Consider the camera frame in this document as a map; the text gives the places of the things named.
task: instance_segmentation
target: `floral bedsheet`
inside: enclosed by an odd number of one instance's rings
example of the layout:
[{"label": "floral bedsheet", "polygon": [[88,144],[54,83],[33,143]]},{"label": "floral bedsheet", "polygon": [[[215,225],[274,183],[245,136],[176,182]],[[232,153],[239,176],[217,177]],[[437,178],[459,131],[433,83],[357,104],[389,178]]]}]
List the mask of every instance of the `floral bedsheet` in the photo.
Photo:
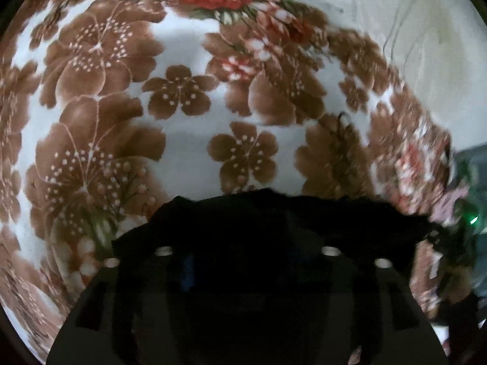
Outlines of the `floral bedsheet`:
[{"label": "floral bedsheet", "polygon": [[297,0],[26,0],[0,51],[0,299],[41,361],[174,196],[428,214],[449,178],[448,131],[374,40]]}]

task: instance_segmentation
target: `black object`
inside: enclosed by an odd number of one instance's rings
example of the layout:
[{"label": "black object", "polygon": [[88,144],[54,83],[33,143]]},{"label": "black object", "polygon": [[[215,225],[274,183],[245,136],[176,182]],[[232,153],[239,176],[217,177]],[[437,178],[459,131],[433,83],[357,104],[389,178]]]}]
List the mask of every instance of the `black object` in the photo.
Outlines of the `black object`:
[{"label": "black object", "polygon": [[[365,199],[270,190],[177,197],[113,242],[120,266],[89,285],[47,365],[345,364],[358,346],[361,364],[388,363],[391,354],[395,364],[446,363],[407,284],[374,266],[388,258],[408,275],[401,252],[433,228]],[[156,256],[162,246],[173,254]],[[343,255],[324,256],[323,246]],[[88,313],[98,321],[80,328]],[[408,330],[425,349],[391,344]]]}]

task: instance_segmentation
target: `dark cloth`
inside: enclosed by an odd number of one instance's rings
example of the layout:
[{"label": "dark cloth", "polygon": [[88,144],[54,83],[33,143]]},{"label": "dark cloth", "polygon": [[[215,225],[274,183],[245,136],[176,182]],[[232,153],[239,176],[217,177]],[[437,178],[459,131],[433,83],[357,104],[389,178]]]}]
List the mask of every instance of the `dark cloth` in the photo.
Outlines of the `dark cloth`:
[{"label": "dark cloth", "polygon": [[[391,355],[398,365],[443,364],[401,277],[431,229],[440,228],[367,199],[270,190],[199,202],[177,197],[114,241],[121,261],[115,285],[96,278],[67,324],[109,325],[111,348],[124,363],[344,365],[361,346],[361,364],[388,363]],[[171,256],[154,255],[165,246]],[[343,255],[324,256],[324,246]],[[377,269],[377,258],[401,274]],[[110,310],[107,291],[114,292]],[[83,314],[101,315],[97,322]],[[69,340],[65,327],[48,365]],[[418,347],[401,351],[391,336],[408,330],[418,331]]]},{"label": "dark cloth", "polygon": [[463,301],[449,306],[446,321],[449,327],[450,364],[483,365],[487,362],[487,325],[479,330],[477,310],[479,298],[470,294]]}]

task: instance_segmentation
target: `flower petal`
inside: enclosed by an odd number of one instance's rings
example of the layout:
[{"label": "flower petal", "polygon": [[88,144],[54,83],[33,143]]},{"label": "flower petal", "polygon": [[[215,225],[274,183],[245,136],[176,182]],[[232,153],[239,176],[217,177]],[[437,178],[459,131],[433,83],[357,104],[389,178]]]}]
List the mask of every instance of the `flower petal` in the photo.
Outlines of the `flower petal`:
[{"label": "flower petal", "polygon": [[58,32],[59,27],[57,25],[51,25],[44,31],[44,41],[51,40]]},{"label": "flower petal", "polygon": [[155,69],[155,60],[147,56],[124,57],[121,59],[130,70],[132,81],[143,82],[148,79],[150,73]]},{"label": "flower petal", "polygon": [[56,86],[67,64],[68,58],[60,58],[46,69],[44,77],[42,78],[44,86],[42,87],[40,94],[41,106],[53,108],[56,105]]},{"label": "flower petal", "polygon": [[14,221],[14,223],[17,223],[20,217],[20,203],[14,196],[11,199],[12,204],[10,209],[10,217]]},{"label": "flower petal", "polygon": [[37,63],[28,62],[19,73],[15,91],[17,93],[33,94],[39,86],[40,77],[36,76]]},{"label": "flower petal", "polygon": [[305,92],[300,92],[291,101],[296,106],[296,114],[300,111],[306,118],[318,119],[325,111],[321,97],[311,96]]},{"label": "flower petal", "polygon": [[215,162],[229,161],[232,156],[239,155],[239,150],[236,140],[227,134],[212,137],[208,144],[208,154]]},{"label": "flower petal", "polygon": [[97,123],[98,136],[102,136],[122,122],[129,121],[132,118],[142,116],[144,111],[140,104],[140,99],[130,98],[126,93],[114,93],[104,97],[98,103],[91,98],[81,98],[76,102],[77,106],[70,108],[66,113],[63,112],[60,121],[66,122],[73,117],[74,119],[68,125],[72,130],[77,122],[74,122],[76,117],[85,116],[84,130],[78,127],[76,130],[83,130],[89,132],[87,128],[92,127],[94,132],[94,125]]},{"label": "flower petal", "polygon": [[210,75],[197,75],[193,78],[193,81],[205,92],[214,90],[218,86],[217,79]]},{"label": "flower petal", "polygon": [[202,46],[212,55],[220,58],[227,58],[235,55],[235,49],[232,48],[232,46],[218,33],[205,34]]},{"label": "flower petal", "polygon": [[85,15],[92,17],[98,24],[101,24],[105,23],[108,18],[114,17],[120,12],[121,8],[122,4],[118,0],[95,0],[88,7]]},{"label": "flower petal", "polygon": [[160,0],[141,0],[139,3],[127,1],[119,6],[115,17],[120,23],[136,21],[159,23],[166,17],[166,11]]},{"label": "flower petal", "polygon": [[248,106],[262,124],[291,125],[296,122],[296,107],[271,86],[264,72],[250,84]]},{"label": "flower petal", "polygon": [[[84,29],[87,29],[88,26],[95,26],[96,25],[96,19],[93,17],[93,15],[89,14],[88,11],[78,15],[75,17],[72,22],[69,25],[66,25],[62,28],[61,33],[59,33],[59,38],[58,42],[60,43],[61,47],[68,48],[71,43],[76,43],[77,38],[81,31]],[[53,52],[49,53],[48,49],[48,56],[49,59],[53,58]]]},{"label": "flower petal", "polygon": [[250,116],[248,107],[248,82],[230,82],[226,86],[225,104],[227,108],[240,116]]},{"label": "flower petal", "polygon": [[169,119],[178,108],[179,101],[162,91],[155,92],[149,101],[149,114],[155,119]]},{"label": "flower petal", "polygon": [[131,73],[123,63],[113,62],[105,67],[105,84],[100,96],[121,92],[128,88],[131,82]]},{"label": "flower petal", "polygon": [[166,70],[166,78],[169,81],[180,81],[183,78],[191,77],[191,70],[185,65],[170,65]]},{"label": "flower petal", "polygon": [[167,79],[154,77],[149,79],[145,84],[142,85],[143,92],[153,92],[156,90],[161,90],[164,86],[167,86],[169,82]]},{"label": "flower petal", "polygon": [[10,118],[10,130],[14,133],[20,132],[29,121],[29,99],[27,94],[17,94],[15,101],[12,102],[15,106]]},{"label": "flower petal", "polygon": [[206,66],[205,73],[208,75],[214,75],[222,82],[228,82],[228,76],[230,75],[228,71],[223,69],[221,59],[216,57],[209,61],[208,65]]},{"label": "flower petal", "polygon": [[8,146],[3,149],[3,157],[9,158],[12,164],[16,164],[19,158],[19,152],[22,147],[22,135],[12,133],[8,136]]},{"label": "flower petal", "polygon": [[272,133],[262,132],[257,136],[250,154],[271,157],[277,154],[278,149],[279,147],[277,145],[276,137]]},{"label": "flower petal", "polygon": [[42,212],[42,210],[38,209],[37,207],[33,207],[31,209],[30,222],[36,236],[39,239],[45,239],[46,229],[45,229],[44,212]]},{"label": "flower petal", "polygon": [[47,48],[46,57],[44,58],[44,63],[47,66],[44,76],[49,75],[47,72],[52,63],[61,58],[66,59],[69,55],[70,49],[64,45],[61,45],[57,40],[50,44]]},{"label": "flower petal", "polygon": [[0,205],[0,221],[4,224],[8,224],[8,210],[6,209],[6,204]]},{"label": "flower petal", "polygon": [[222,165],[220,169],[220,184],[224,193],[232,193],[235,189],[245,186],[247,182],[247,158],[237,158]]},{"label": "flower petal", "polygon": [[29,44],[30,50],[35,50],[39,47],[42,41],[42,32],[44,30],[44,24],[40,23],[35,28],[33,28],[31,33],[31,42]]},{"label": "flower petal", "polygon": [[181,96],[181,104],[181,110],[186,115],[197,116],[210,110],[211,101],[208,95],[203,92],[185,92]]},{"label": "flower petal", "polygon": [[315,124],[306,129],[306,142],[315,158],[327,163],[330,158],[330,145],[333,142],[333,128],[328,125]]},{"label": "flower petal", "polygon": [[221,25],[220,34],[227,43],[231,45],[239,45],[242,40],[250,38],[254,29],[248,22],[239,20],[232,25]]},{"label": "flower petal", "polygon": [[[324,163],[322,168],[327,169],[329,163]],[[313,177],[320,171],[320,166],[313,155],[310,147],[304,145],[299,147],[294,154],[294,166],[306,178]]]},{"label": "flower petal", "polygon": [[[42,185],[47,184],[49,179],[53,176],[54,169],[58,168],[58,164],[61,162],[59,154],[64,152],[64,150],[69,150],[70,152],[74,150],[74,145],[71,141],[70,135],[74,135],[73,140],[75,141],[75,144],[77,139],[82,139],[82,141],[78,141],[77,144],[83,148],[86,147],[86,140],[90,137],[93,138],[93,124],[90,122],[87,123],[86,119],[81,119],[79,122],[77,122],[77,124],[77,130],[71,130],[68,132],[65,125],[55,123],[51,126],[49,134],[45,137],[45,139],[37,142],[36,163],[34,169],[37,169],[39,182],[37,182],[37,177],[33,175],[33,172],[31,172],[31,175],[28,177],[32,181],[28,181],[26,183],[29,191],[27,191],[27,189],[25,189],[25,191],[26,195],[29,197],[39,196],[39,198],[37,198],[37,204],[39,207],[41,207],[45,202],[44,195],[41,194],[41,191],[34,191],[32,186],[35,185],[36,187],[42,187]],[[72,178],[76,179],[77,182],[80,182],[80,186],[82,186],[83,179],[81,176],[81,171],[76,169],[71,173],[71,175],[73,176]]]},{"label": "flower petal", "polygon": [[159,161],[166,147],[166,135],[158,127],[120,123],[100,141],[100,148],[112,149],[114,159],[144,157]]},{"label": "flower petal", "polygon": [[24,193],[27,199],[34,205],[34,208],[40,207],[41,202],[38,198],[38,188],[42,185],[41,179],[37,174],[35,165],[31,165],[25,173]]},{"label": "flower petal", "polygon": [[272,159],[251,155],[249,165],[254,178],[261,184],[269,183],[276,176],[277,166]]},{"label": "flower petal", "polygon": [[125,43],[125,51],[129,57],[150,56],[154,57],[164,51],[161,43],[154,40],[148,22],[134,22],[127,30],[128,40]]},{"label": "flower petal", "polygon": [[77,96],[97,95],[104,85],[105,70],[103,67],[79,69],[75,68],[72,63],[68,63],[59,78],[55,95],[67,103]]},{"label": "flower petal", "polygon": [[326,89],[323,87],[321,82],[315,77],[311,69],[307,68],[302,72],[300,77],[303,89],[306,93],[311,96],[321,98],[325,97],[327,92]]},{"label": "flower petal", "polygon": [[333,199],[342,197],[342,189],[337,181],[334,181],[331,175],[314,176],[307,179],[303,185],[303,195],[315,196],[322,199]]},{"label": "flower petal", "polygon": [[0,239],[0,242],[6,247],[10,254],[20,250],[19,241],[9,227],[4,226],[2,228],[2,231],[0,231]]},{"label": "flower petal", "polygon": [[257,137],[257,128],[255,125],[249,123],[232,122],[230,124],[230,129],[237,140],[252,142],[252,139],[255,141],[255,138]]},{"label": "flower petal", "polygon": [[12,192],[15,196],[17,196],[19,194],[20,186],[22,184],[20,173],[18,171],[13,171],[12,175],[10,176],[10,182],[12,185]]}]

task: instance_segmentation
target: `floral fabric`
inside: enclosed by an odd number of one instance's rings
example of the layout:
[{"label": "floral fabric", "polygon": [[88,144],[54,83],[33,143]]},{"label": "floral fabric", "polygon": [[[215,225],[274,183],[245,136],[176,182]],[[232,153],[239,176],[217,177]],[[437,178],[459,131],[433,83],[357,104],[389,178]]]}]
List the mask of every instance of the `floral fabric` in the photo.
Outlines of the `floral fabric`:
[{"label": "floral fabric", "polygon": [[445,192],[449,133],[299,1],[26,0],[0,53],[0,301],[41,361],[111,241],[174,196],[430,214]]}]

